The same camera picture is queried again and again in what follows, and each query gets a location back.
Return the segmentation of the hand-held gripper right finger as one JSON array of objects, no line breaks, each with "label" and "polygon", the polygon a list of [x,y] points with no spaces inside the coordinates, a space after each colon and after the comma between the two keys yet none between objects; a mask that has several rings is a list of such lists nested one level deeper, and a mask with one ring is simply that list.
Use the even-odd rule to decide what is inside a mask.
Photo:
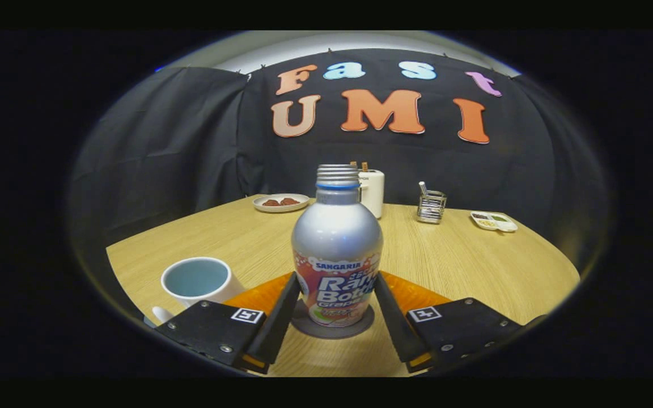
[{"label": "hand-held gripper right finger", "polygon": [[442,373],[523,335],[521,325],[475,297],[451,300],[380,271],[374,282],[392,345],[409,373]]}]

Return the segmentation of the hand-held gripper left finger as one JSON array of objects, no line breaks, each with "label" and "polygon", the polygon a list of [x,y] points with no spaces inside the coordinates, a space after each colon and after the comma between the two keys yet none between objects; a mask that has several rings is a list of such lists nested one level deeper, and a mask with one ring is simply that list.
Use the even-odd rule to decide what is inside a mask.
[{"label": "hand-held gripper left finger", "polygon": [[265,375],[279,355],[299,296],[298,275],[290,272],[222,303],[200,300],[155,330],[211,362]]}]

